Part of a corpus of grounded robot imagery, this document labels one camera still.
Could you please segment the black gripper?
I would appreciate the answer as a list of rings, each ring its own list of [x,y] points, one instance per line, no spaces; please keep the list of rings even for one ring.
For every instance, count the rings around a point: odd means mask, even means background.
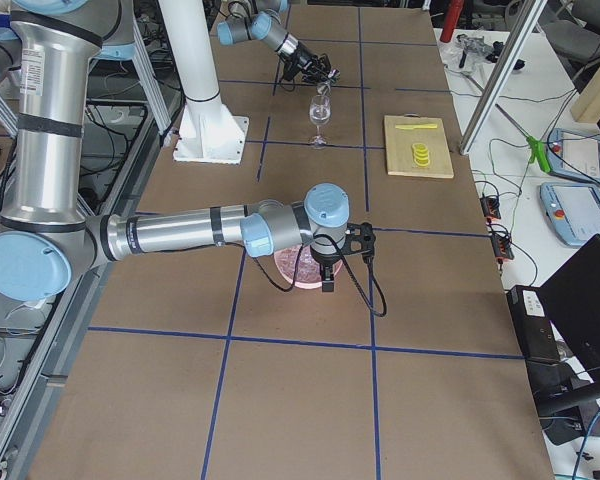
[[[306,84],[333,84],[335,71],[331,71],[331,63],[326,54],[317,56],[303,45],[299,45],[290,55],[283,54],[284,64],[282,79],[292,81],[298,74]]]
[[[343,266],[342,257],[334,249],[323,252],[311,247],[310,252],[312,258],[319,265],[321,290],[323,292],[333,292],[335,289],[335,275]]]

